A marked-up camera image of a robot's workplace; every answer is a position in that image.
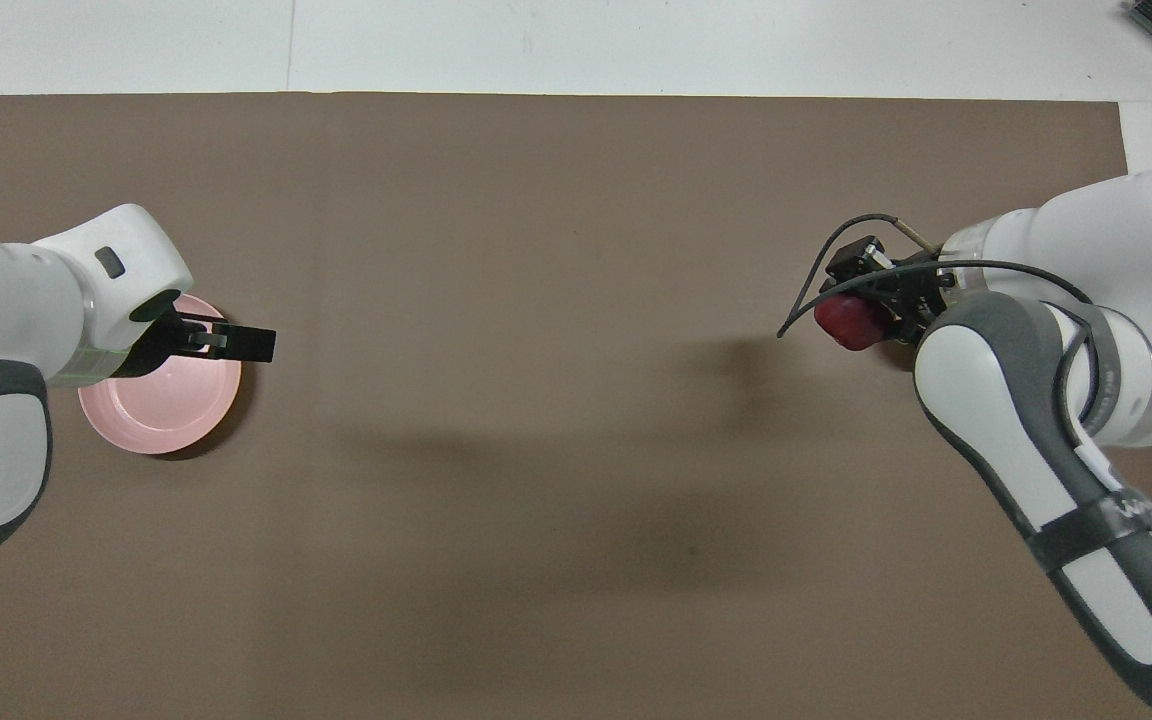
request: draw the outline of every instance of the pink bowl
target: pink bowl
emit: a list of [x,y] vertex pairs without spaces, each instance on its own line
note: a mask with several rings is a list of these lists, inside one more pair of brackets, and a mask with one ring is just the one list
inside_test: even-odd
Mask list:
[[[180,313],[220,318],[214,306],[192,295],[180,296],[174,305]],[[78,402],[92,429],[113,445],[161,455],[210,433],[233,406],[241,376],[242,363],[235,359],[172,356],[145,377],[78,388]]]

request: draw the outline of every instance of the black velcro strap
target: black velcro strap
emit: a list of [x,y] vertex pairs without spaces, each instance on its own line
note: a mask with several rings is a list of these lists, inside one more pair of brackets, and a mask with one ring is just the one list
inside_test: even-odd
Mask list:
[[1067,511],[1025,538],[1025,544],[1043,573],[1051,573],[1119,538],[1149,530],[1152,530],[1152,502],[1135,488],[1124,487]]

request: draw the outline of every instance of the brown mat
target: brown mat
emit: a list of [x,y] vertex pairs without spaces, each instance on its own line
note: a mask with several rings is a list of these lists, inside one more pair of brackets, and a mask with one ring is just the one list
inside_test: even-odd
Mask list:
[[280,333],[187,458],[54,393],[0,717],[1147,717],[908,356],[773,340],[841,220],[1123,172],[1107,104],[0,97],[0,241],[138,202]]

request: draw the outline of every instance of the robotic arm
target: robotic arm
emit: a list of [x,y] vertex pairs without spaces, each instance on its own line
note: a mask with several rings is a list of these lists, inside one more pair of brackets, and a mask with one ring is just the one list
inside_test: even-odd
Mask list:
[[175,313],[194,283],[145,210],[122,205],[56,236],[0,245],[0,543],[51,465],[46,387],[152,372],[173,354],[273,359],[274,333]]
[[1152,445],[1152,173],[965,228],[938,259],[865,238],[828,272],[818,323],[851,348],[919,343],[929,419],[1152,706],[1152,502],[1100,450]]

